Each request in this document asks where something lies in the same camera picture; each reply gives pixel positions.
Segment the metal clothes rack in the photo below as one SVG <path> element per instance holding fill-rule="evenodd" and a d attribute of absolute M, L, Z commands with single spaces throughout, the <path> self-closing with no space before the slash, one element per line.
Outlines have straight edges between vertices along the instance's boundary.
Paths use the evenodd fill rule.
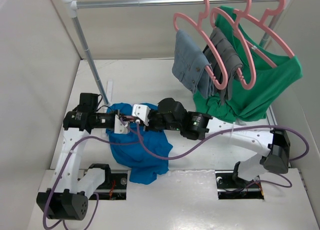
<path fill-rule="evenodd" d="M 88 47 L 86 38 L 84 36 L 82 27 L 80 25 L 77 10 L 79 9 L 94 9 L 94 8 L 122 8 L 122 7 L 149 7 L 149 6 L 177 6 L 177 5 L 200 5 L 205 4 L 232 4 L 232 3 L 245 3 L 247 0 L 120 0 L 120 1 L 91 1 L 80 2 L 76 0 L 61 0 L 64 4 L 69 18 L 72 20 L 78 39 L 82 45 L 85 53 L 85 58 L 89 63 L 95 83 L 102 95 L 102 99 L 106 105 L 110 104 L 107 93 L 103 87 L 102 81 L 99 77 L 97 68 L 95 66 L 92 54 Z M 281 2 L 282 0 L 251 0 L 251 2 Z M 283 8 L 286 9 L 291 0 L 285 0 Z"/>

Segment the green t shirt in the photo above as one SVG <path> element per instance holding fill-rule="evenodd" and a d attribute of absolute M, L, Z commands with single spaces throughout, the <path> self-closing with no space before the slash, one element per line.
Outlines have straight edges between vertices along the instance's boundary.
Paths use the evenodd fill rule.
<path fill-rule="evenodd" d="M 193 95 L 196 111 L 210 114 L 222 121 L 233 123 L 236 120 L 246 122 L 258 121 L 266 117 L 270 104 L 292 83 L 303 77 L 302 66 L 297 57 L 279 56 L 258 46 L 246 32 L 242 32 L 246 40 L 268 56 L 276 67 L 272 68 L 257 53 L 252 53 L 256 70 L 256 82 L 246 90 L 241 83 L 232 83 L 232 98 L 224 104 L 218 94 L 204 99 L 199 92 Z"/>

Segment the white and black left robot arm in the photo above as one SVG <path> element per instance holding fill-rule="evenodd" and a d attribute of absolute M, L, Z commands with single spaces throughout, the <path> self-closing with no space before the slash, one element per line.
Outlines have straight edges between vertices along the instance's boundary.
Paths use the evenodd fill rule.
<path fill-rule="evenodd" d="M 37 194 L 36 203 L 45 219 L 83 220 L 89 198 L 98 187 L 111 184 L 109 165 L 94 163 L 79 179 L 78 173 L 87 140 L 95 128 L 112 130 L 115 113 L 99 113 L 99 95 L 81 93 L 79 104 L 63 120 L 63 141 L 49 187 Z"/>

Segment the blue t shirt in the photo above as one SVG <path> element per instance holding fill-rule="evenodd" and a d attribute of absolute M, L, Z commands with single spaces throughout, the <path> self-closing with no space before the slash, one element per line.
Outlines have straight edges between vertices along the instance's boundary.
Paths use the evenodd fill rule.
<path fill-rule="evenodd" d="M 137 135 L 116 134 L 112 130 L 106 130 L 110 142 L 119 145 L 111 145 L 111 152 L 117 163 L 131 168 L 129 180 L 133 183 L 150 184 L 158 175 L 168 172 L 169 162 L 157 159 L 140 145 Z M 140 127 L 143 143 L 149 151 L 159 156 L 168 157 L 173 146 L 168 142 L 164 132 L 143 131 Z"/>

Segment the folded blue denim garment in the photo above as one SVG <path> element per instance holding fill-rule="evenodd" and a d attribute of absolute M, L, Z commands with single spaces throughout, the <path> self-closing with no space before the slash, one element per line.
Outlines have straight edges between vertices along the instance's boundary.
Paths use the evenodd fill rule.
<path fill-rule="evenodd" d="M 214 85 L 206 72 L 209 61 L 193 39 L 183 30 L 176 33 L 173 75 L 195 94 L 197 91 L 205 99 L 214 94 Z"/>

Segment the folded grey garment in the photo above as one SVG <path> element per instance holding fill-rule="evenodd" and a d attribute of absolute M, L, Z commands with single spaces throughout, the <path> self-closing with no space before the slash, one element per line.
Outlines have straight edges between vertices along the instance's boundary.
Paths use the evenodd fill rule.
<path fill-rule="evenodd" d="M 215 94 L 218 94 L 220 98 L 220 104 L 224 105 L 226 100 L 232 99 L 233 81 L 234 80 L 239 81 L 239 77 L 237 75 L 237 69 L 238 68 L 242 69 L 243 63 L 239 58 L 237 52 L 231 45 L 231 43 L 228 41 L 224 33 L 218 27 L 215 27 L 213 29 L 209 38 L 212 44 L 217 49 L 218 54 L 220 55 L 222 62 L 225 66 L 227 76 L 228 76 L 227 87 L 223 90 L 218 90 L 217 88 L 214 88 L 211 95 L 214 96 Z M 207 58 L 208 62 L 210 63 L 210 66 L 213 70 L 215 77 L 218 79 L 219 82 L 222 81 L 223 80 L 222 72 L 220 70 L 217 60 L 215 59 L 208 45 L 206 45 L 206 47 L 204 48 L 203 53 Z"/>

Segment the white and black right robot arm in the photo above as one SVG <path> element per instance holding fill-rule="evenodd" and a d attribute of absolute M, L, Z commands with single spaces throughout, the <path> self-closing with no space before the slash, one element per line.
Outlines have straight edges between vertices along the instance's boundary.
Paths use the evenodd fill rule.
<path fill-rule="evenodd" d="M 217 133 L 220 142 L 255 152 L 251 158 L 235 164 L 231 174 L 235 186 L 242 187 L 268 171 L 278 174 L 289 171 L 290 141 L 285 130 L 232 125 L 206 113 L 187 111 L 173 98 L 161 100 L 155 110 L 145 110 L 142 121 L 146 130 L 176 130 L 189 140 L 204 140 Z"/>

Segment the pink hanger with green shirt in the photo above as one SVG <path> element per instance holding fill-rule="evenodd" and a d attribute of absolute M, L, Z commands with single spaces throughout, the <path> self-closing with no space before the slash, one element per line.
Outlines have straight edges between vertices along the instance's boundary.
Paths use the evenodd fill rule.
<path fill-rule="evenodd" d="M 290 58 L 293 58 L 295 56 L 293 51 L 284 42 L 284 40 L 281 37 L 279 37 L 279 35 L 277 35 L 274 31 L 274 28 L 278 20 L 280 19 L 283 11 L 288 7 L 291 0 L 277 0 L 277 1 L 278 1 L 277 8 L 274 10 L 267 8 L 264 11 L 260 20 L 250 15 L 252 0 L 245 0 L 246 8 L 244 11 L 237 10 L 237 9 L 233 11 L 237 15 L 235 20 L 235 25 L 237 27 L 239 26 L 240 20 L 244 18 L 264 31 L 264 35 L 257 47 L 251 43 L 248 43 L 247 45 L 250 47 L 250 49 L 253 52 L 257 53 L 272 68 L 275 68 L 277 65 L 266 54 L 264 54 L 260 50 L 260 48 L 263 48 L 266 45 L 268 38 L 272 38 L 274 41 L 276 41 L 276 43 L 278 43 L 278 45 L 284 50 L 284 52 Z"/>

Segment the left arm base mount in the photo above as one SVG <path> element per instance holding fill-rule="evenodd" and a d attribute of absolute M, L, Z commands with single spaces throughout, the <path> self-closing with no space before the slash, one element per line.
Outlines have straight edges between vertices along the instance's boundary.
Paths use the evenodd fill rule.
<path fill-rule="evenodd" d="M 95 192 L 100 200 L 126 200 L 127 173 L 111 173 L 110 182 L 105 181 Z"/>

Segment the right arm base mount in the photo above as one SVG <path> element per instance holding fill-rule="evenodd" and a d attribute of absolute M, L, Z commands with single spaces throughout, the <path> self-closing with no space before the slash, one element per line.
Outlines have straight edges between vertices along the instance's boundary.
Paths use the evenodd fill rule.
<path fill-rule="evenodd" d="M 234 177 L 233 171 L 215 172 L 217 196 L 220 200 L 264 199 L 262 186 L 254 180 L 245 181 Z"/>

